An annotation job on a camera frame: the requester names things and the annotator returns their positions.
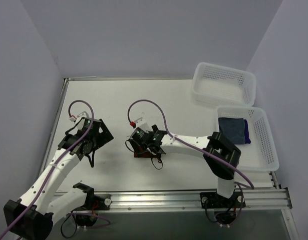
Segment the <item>orange brown towel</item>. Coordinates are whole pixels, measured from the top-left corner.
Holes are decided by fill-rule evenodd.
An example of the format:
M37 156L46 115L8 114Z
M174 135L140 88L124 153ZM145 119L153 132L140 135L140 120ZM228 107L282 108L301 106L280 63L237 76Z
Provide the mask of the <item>orange brown towel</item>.
M146 158L146 159L160 159L161 154L152 154L149 151L146 152L134 152L135 158Z

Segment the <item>blue denim towel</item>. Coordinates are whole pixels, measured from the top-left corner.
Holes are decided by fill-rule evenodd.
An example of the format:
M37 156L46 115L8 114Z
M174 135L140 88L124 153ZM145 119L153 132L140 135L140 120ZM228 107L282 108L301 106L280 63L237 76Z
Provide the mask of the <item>blue denim towel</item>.
M219 131L233 144L243 145L246 143L244 119L220 117L218 124Z

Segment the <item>purple towel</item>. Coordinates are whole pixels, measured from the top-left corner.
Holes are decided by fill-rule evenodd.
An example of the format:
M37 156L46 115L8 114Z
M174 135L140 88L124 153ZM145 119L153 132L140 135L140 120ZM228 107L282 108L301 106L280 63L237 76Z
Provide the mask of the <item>purple towel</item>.
M244 137L245 137L245 144L251 144L251 140L249 137L248 122L246 119L244 119Z

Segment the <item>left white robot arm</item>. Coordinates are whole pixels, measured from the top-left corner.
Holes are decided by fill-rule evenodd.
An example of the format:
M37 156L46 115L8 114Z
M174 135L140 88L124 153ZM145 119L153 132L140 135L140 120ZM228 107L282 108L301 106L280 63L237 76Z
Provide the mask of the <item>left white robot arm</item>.
M74 126L75 135L68 131L59 143L53 159L35 183L17 201L4 206L7 231L28 240L45 240L53 226L64 216L74 216L82 209L88 217L96 217L94 210L108 210L111 197L96 196L92 187L79 182L57 200L55 192L69 172L87 157L94 166L95 152L113 140L101 119L81 117Z

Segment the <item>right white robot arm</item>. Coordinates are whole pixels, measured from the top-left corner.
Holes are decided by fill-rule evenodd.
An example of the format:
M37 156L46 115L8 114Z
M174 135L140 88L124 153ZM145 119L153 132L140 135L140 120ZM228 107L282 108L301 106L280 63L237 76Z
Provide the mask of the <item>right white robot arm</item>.
M213 132L211 136L180 136L158 130L156 126L152 130L137 127L128 142L135 157L159 159L162 155L179 153L204 159L217 176L216 193L227 199L232 197L234 175L241 151L222 133Z

